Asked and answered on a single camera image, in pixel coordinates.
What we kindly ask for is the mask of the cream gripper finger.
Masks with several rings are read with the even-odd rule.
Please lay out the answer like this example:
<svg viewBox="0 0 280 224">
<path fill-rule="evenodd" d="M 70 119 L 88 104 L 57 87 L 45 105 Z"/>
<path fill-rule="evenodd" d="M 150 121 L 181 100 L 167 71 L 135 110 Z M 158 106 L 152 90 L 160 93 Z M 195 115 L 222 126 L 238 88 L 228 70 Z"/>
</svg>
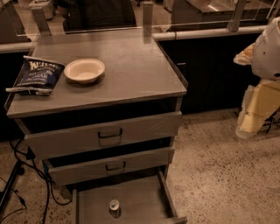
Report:
<svg viewBox="0 0 280 224">
<path fill-rule="evenodd" d="M 246 47 L 243 51 L 236 54 L 234 57 L 234 63 L 241 66 L 251 65 L 254 46 L 254 44 L 251 44 L 248 47 Z"/>
<path fill-rule="evenodd" d="M 280 82 L 261 80 L 248 86 L 243 96 L 235 134 L 243 139 L 253 137 L 280 108 Z"/>
</svg>

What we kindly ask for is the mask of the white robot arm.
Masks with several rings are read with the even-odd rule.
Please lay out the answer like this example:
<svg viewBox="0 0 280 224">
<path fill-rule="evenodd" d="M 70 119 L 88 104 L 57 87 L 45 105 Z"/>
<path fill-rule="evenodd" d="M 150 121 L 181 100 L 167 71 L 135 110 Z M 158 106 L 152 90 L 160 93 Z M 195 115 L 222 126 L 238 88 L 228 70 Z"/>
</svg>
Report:
<svg viewBox="0 0 280 224">
<path fill-rule="evenodd" d="M 237 54 L 234 63 L 251 65 L 252 73 L 261 78 L 256 87 L 249 85 L 245 91 L 235 130 L 238 137 L 250 138 L 280 108 L 280 17 Z"/>
</svg>

